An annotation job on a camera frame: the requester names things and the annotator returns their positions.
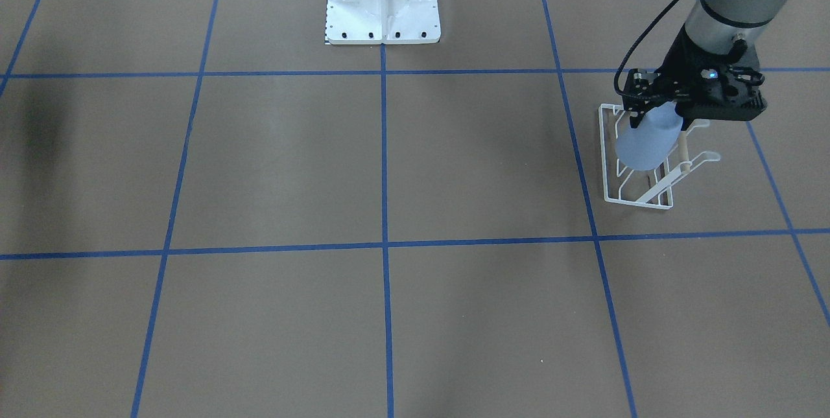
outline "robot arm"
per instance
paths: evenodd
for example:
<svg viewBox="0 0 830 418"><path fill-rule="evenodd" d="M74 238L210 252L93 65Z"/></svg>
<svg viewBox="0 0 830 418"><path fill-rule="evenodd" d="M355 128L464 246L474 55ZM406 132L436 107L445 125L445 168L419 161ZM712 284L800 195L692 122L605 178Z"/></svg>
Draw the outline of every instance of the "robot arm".
<svg viewBox="0 0 830 418"><path fill-rule="evenodd" d="M755 41L786 2L699 0L661 67L654 73L630 70L621 91L617 81L629 52L614 82L625 110L637 113L631 116L632 128L665 102L676 102L684 131L696 119L749 121L762 113L764 76Z"/></svg>

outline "white metal base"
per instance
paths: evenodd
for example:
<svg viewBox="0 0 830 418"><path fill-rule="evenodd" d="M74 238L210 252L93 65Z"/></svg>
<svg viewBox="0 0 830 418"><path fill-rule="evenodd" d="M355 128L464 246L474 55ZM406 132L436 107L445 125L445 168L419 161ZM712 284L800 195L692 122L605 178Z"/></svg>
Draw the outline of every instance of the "white metal base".
<svg viewBox="0 0 830 418"><path fill-rule="evenodd" d="M436 43L438 0L328 0L326 43Z"/></svg>
<svg viewBox="0 0 830 418"><path fill-rule="evenodd" d="M602 190L604 190L607 202L651 209L672 209L674 206L673 185L676 185L706 162L720 161L720 154L712 152L712 150L704 150L694 158L689 159L687 135L696 128L707 128L710 123L709 120L697 120L689 126L687 131L681 132L677 144L669 152L660 167L648 172L637 172L625 167L619 159L616 159L613 167L610 167L608 159L617 157L611 142L617 140L619 124L627 118L628 114L621 105L604 103L599 106ZM610 120L613 120L613 126L606 125L606 122L610 122ZM616 181L613 189L610 180Z"/></svg>

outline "white wire rack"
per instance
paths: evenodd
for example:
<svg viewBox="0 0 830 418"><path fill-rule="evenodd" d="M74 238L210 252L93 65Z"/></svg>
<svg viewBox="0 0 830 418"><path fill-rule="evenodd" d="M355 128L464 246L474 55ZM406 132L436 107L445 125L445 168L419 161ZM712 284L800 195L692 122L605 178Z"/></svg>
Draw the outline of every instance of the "white wire rack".
<svg viewBox="0 0 830 418"><path fill-rule="evenodd" d="M720 154L712 150L704 150L694 158L689 158L687 136L694 129L708 128L710 122L709 120L696 120L687 131L681 132L677 143L660 166L647 172L638 172L622 164L613 149L613 141L619 137L620 122L627 119L628 115L621 105L604 103L599 106L599 143L602 149L602 188L605 200L651 209L672 209L674 206L672 187L706 162L720 161ZM613 128L610 128L611 121L613 121ZM608 163L610 157L615 159L613 167L610 167ZM610 185L611 174L615 181L613 190Z"/></svg>

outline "black cable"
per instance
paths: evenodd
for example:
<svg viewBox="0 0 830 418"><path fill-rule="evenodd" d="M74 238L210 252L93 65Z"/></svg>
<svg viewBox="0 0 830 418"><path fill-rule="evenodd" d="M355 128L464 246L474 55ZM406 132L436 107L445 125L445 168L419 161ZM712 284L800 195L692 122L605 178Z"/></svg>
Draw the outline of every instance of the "black cable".
<svg viewBox="0 0 830 418"><path fill-rule="evenodd" d="M642 34L640 34L640 37L638 37L637 40L634 41L634 44L632 44L631 49L628 49L628 54L625 54L625 57L622 59L623 60L622 63L620 63L620 67L617 69L617 72L614 73L614 91L616 91L617 94L619 94L620 96L628 97L629 99L637 99L637 100L640 100L640 101L652 101L652 100L661 99L661 96L659 96L659 95L637 96L637 95L634 95L634 94L629 94L629 93L623 92L622 90L620 90L620 75L623 74L623 69L625 69L625 65L628 63L628 59L631 58L631 54L634 53L634 50L637 49L637 46L640 45L641 42L643 42L643 39L646 39L646 36L650 32L652 32L652 29L654 29L654 26L658 25L660 20L663 19L663 16L666 16L666 14L669 11L671 11L672 8L674 8L674 5L677 5L677 2L679 2L679 1L680 0L673 0L672 2L670 2L670 4L667 5L666 8L664 8L660 12L660 14L658 14L657 17L655 17L655 19L652 21L651 25L649 25L646 28L646 30L643 31Z"/></svg>

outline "light blue plastic bottle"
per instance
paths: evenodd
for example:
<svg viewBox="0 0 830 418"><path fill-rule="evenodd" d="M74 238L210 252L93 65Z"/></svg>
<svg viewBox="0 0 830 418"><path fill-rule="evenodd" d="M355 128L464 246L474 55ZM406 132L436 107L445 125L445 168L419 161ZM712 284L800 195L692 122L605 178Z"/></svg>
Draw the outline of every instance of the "light blue plastic bottle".
<svg viewBox="0 0 830 418"><path fill-rule="evenodd" d="M683 119L675 113L675 102L666 102L646 113L640 126L620 133L617 157L634 170L652 170L662 164L677 141Z"/></svg>

